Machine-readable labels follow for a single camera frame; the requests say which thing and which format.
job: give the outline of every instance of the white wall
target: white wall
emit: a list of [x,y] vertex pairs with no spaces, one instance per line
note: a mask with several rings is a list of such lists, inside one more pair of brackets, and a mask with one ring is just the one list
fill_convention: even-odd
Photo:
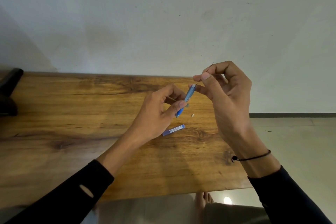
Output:
[[336,0],[0,0],[0,63],[192,76],[233,60],[251,112],[336,112]]

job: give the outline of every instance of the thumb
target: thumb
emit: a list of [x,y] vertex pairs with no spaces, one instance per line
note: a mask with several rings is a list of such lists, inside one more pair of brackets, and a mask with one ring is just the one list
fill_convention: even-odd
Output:
[[180,101],[176,101],[174,104],[172,104],[163,114],[166,117],[169,117],[170,119],[174,118],[174,116],[176,115],[176,113],[182,109],[183,107],[185,107],[187,105],[186,102],[184,102],[183,100]]
[[205,88],[210,92],[210,94],[212,95],[211,100],[213,100],[214,98],[222,98],[224,91],[221,87],[221,85],[219,84],[219,82],[216,80],[215,77],[213,77],[211,74],[205,72],[201,75],[201,79],[202,82],[205,86]]

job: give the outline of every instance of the wood grain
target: wood grain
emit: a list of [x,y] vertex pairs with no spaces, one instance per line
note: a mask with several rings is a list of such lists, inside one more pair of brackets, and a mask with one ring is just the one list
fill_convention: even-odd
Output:
[[[0,207],[28,205],[51,191],[122,135],[145,95],[190,78],[25,73],[2,117]],[[218,135],[212,103],[195,93],[170,127],[186,128],[142,146],[101,200],[250,187]]]

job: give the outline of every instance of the fingernail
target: fingernail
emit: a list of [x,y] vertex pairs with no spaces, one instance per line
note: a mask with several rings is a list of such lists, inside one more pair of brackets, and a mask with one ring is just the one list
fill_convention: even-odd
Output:
[[209,77],[210,77],[210,74],[207,73],[207,72],[204,72],[204,73],[201,75],[201,78],[202,78],[203,80],[206,80],[206,79],[208,79]]
[[186,105],[186,103],[184,101],[181,101],[181,102],[179,102],[178,105],[180,106],[180,108],[183,108]]

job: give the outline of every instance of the pants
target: pants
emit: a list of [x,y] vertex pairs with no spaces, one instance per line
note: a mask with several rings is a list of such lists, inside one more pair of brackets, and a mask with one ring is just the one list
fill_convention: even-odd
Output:
[[206,204],[202,214],[203,224],[270,224],[261,207],[243,205]]

